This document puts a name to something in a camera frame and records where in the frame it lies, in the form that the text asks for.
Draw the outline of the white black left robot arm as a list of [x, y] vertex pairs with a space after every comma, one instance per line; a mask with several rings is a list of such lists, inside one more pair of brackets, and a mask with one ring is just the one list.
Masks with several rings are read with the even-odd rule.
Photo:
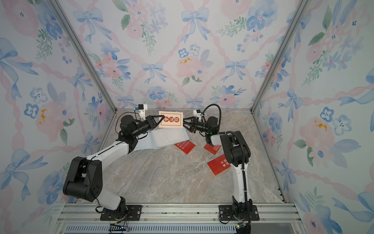
[[130, 115], [122, 117], [121, 131], [111, 146], [91, 156], [76, 157], [71, 161], [63, 193], [96, 203], [111, 216], [124, 217], [128, 213], [126, 200], [104, 189], [103, 170], [120, 157], [131, 153], [139, 142], [139, 136], [156, 128], [164, 118], [164, 115], [147, 116], [144, 121], [140, 121]]

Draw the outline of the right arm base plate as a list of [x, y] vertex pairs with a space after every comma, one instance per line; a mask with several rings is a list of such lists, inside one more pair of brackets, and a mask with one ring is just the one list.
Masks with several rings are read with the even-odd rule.
[[[221, 221], [244, 221], [248, 220], [248, 212], [246, 209], [240, 211], [239, 209], [233, 209], [232, 205], [219, 205], [219, 219]], [[259, 212], [255, 205], [252, 205], [249, 208], [249, 220], [250, 221], [259, 221]]]

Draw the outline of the cream card red circles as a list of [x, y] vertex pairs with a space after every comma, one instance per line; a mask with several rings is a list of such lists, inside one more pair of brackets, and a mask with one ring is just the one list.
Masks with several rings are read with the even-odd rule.
[[164, 116], [160, 128], [183, 128], [184, 114], [182, 112], [159, 111]]

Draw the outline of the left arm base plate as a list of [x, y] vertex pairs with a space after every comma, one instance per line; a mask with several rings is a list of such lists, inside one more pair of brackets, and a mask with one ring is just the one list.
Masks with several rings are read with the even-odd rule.
[[142, 205], [126, 205], [121, 210], [108, 210], [106, 208], [101, 212], [101, 221], [139, 221], [142, 213]]

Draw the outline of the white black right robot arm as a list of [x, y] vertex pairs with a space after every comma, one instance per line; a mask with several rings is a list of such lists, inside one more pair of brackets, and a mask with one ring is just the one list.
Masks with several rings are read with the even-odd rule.
[[247, 168], [251, 157], [250, 149], [240, 131], [219, 131], [219, 120], [208, 118], [207, 122], [198, 117], [183, 120], [183, 126], [191, 133], [204, 133], [208, 145], [221, 146], [225, 159], [233, 174], [233, 204], [236, 216], [252, 211], [253, 202], [248, 190]]

